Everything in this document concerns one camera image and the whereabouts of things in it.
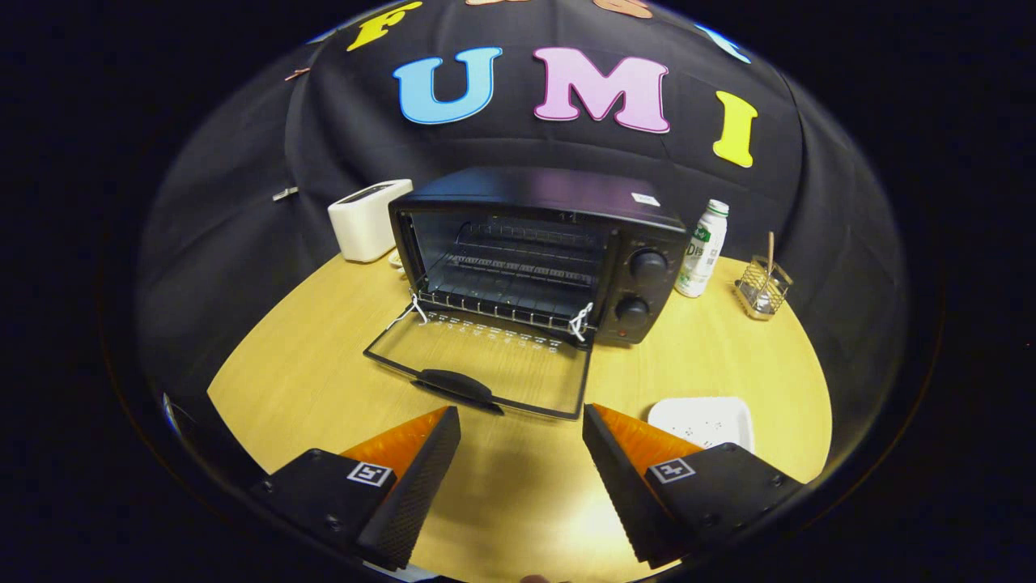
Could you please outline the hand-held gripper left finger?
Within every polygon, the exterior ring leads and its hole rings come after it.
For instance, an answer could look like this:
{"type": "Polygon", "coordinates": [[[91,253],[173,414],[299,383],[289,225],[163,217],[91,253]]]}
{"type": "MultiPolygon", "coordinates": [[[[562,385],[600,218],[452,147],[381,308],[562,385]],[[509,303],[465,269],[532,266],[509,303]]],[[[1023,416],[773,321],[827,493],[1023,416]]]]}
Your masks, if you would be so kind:
{"type": "Polygon", "coordinates": [[[443,406],[343,453],[301,453],[249,493],[337,553],[404,569],[460,439],[458,410],[443,406]]]}

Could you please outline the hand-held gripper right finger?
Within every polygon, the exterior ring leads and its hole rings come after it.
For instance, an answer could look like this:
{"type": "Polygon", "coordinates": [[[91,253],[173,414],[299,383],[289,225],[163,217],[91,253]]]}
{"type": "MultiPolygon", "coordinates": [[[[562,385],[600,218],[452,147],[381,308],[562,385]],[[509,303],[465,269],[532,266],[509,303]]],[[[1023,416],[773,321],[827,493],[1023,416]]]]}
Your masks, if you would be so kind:
{"type": "Polygon", "coordinates": [[[703,562],[747,540],[802,488],[732,442],[709,448],[589,403],[582,440],[636,559],[703,562]]]}

